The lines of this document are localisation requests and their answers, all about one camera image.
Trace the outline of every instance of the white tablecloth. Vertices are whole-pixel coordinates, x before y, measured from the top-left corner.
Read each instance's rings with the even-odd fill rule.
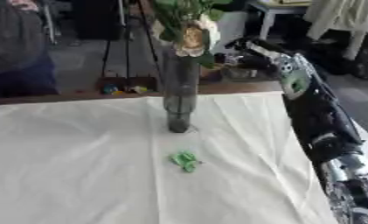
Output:
[[[170,133],[160,98],[0,106],[0,224],[336,223],[280,93],[201,96],[192,120]]]

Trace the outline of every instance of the green object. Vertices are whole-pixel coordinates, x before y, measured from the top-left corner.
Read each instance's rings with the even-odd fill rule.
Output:
[[[185,172],[194,172],[196,170],[196,165],[201,164],[201,162],[196,159],[196,156],[187,150],[170,155],[170,159],[174,164],[179,165]]]

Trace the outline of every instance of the white cloth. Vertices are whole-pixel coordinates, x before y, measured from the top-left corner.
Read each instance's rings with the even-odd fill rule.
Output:
[[[0,106],[0,224],[336,224],[280,93],[165,122],[160,98]],[[204,163],[182,172],[181,150]]]
[[[352,34],[344,57],[354,60],[368,33],[368,0],[313,0],[304,19],[313,23],[308,37],[319,39],[332,29]]]

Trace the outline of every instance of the flower bouquet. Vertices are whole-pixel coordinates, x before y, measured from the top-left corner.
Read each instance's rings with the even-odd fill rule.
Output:
[[[214,4],[230,0],[150,0],[156,21],[153,36],[163,46],[164,107],[169,129],[183,133],[196,107],[200,65],[213,68],[210,50],[220,40]]]

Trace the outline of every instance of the green leaf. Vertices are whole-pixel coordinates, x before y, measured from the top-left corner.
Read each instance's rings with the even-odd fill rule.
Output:
[[[174,40],[176,40],[177,37],[173,31],[169,29],[164,29],[159,38],[168,42],[173,42]]]
[[[214,4],[229,4],[233,0],[213,0]]]
[[[177,0],[156,0],[157,4],[168,4],[168,5],[174,5],[177,2]]]
[[[215,65],[215,59],[209,51],[206,51],[203,55],[193,59],[196,60],[198,64],[206,68],[213,68]]]
[[[208,17],[210,17],[210,19],[212,21],[219,21],[222,17],[224,12],[222,10],[209,10],[207,13]]]

